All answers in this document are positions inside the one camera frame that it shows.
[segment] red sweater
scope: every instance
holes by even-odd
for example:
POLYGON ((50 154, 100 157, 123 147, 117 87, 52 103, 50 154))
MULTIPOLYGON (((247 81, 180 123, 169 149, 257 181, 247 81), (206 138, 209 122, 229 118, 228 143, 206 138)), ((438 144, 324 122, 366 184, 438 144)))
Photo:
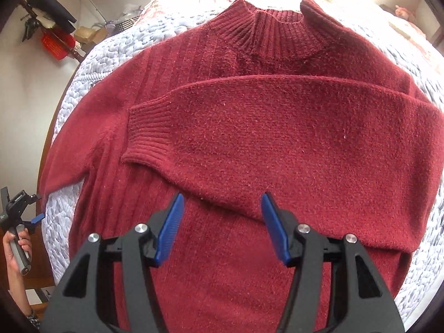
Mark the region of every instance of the red sweater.
POLYGON ((301 11, 237 0, 146 49, 83 98, 50 149, 45 199, 85 179, 71 256, 91 232, 124 234, 184 193, 170 259, 154 271, 172 333, 275 331, 292 272, 261 218, 266 190, 322 234, 358 235, 394 295, 423 236, 443 115, 313 1, 301 11))

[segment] white quilt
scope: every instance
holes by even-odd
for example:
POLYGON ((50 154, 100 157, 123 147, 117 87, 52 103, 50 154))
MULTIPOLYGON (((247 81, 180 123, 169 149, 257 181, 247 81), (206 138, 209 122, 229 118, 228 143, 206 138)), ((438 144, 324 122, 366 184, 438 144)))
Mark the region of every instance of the white quilt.
MULTIPOLYGON (((268 5, 256 1, 250 2, 261 8, 268 7, 268 5)), ((412 48, 411 44, 391 29, 388 24, 375 24, 374 21, 370 24, 363 19, 358 19, 356 15, 348 13, 343 8, 335 8, 334 5, 324 4, 322 1, 318 3, 324 11, 368 39, 393 63, 407 71, 425 95, 441 111, 444 111, 444 83, 441 77, 423 60, 419 51, 412 48)), ((270 7, 279 9, 276 4, 270 7)), ((70 113, 94 84, 142 49, 204 23, 219 12, 221 11, 208 11, 188 17, 179 15, 158 17, 133 26, 97 45, 81 64, 67 90, 57 116, 53 140, 70 113)), ((56 282, 61 279, 69 265, 68 235, 81 187, 82 182, 79 182, 52 193, 46 206, 46 219, 43 221, 42 230, 56 282)), ((443 268, 443 230, 444 180, 441 179, 440 189, 428 220, 427 231, 419 249, 413 255, 410 270, 395 300, 403 321, 407 320, 414 308, 421 302, 443 268)))

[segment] human hand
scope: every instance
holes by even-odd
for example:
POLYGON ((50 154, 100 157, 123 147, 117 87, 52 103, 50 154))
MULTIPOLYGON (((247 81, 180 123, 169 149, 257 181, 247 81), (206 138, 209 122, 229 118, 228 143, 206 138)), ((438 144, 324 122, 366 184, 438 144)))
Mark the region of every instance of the human hand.
MULTIPOLYGON (((9 231, 3 236, 3 249, 6 258, 6 266, 8 269, 12 270, 14 273, 20 274, 19 266, 17 260, 12 253, 10 242, 14 240, 15 236, 9 231)), ((32 259, 32 243, 29 236, 28 229, 25 228, 23 231, 19 232, 19 245, 25 252, 29 254, 29 260, 32 259)))

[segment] ribbed collar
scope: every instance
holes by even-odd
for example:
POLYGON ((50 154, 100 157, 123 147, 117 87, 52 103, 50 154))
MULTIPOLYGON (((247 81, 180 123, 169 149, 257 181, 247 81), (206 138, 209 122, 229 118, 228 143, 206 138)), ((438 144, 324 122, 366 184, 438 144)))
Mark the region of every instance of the ribbed collar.
POLYGON ((344 32, 313 0, 301 2, 301 13, 258 9, 245 0, 236 0, 208 27, 227 44, 265 59, 303 59, 344 32))

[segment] ribbed cuff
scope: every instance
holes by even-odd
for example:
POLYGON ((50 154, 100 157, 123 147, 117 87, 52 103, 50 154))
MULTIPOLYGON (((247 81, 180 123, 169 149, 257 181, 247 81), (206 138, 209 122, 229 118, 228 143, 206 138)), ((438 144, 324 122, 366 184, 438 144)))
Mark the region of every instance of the ribbed cuff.
POLYGON ((133 106, 128 120, 128 147, 123 162, 157 165, 170 147, 170 95, 133 106))

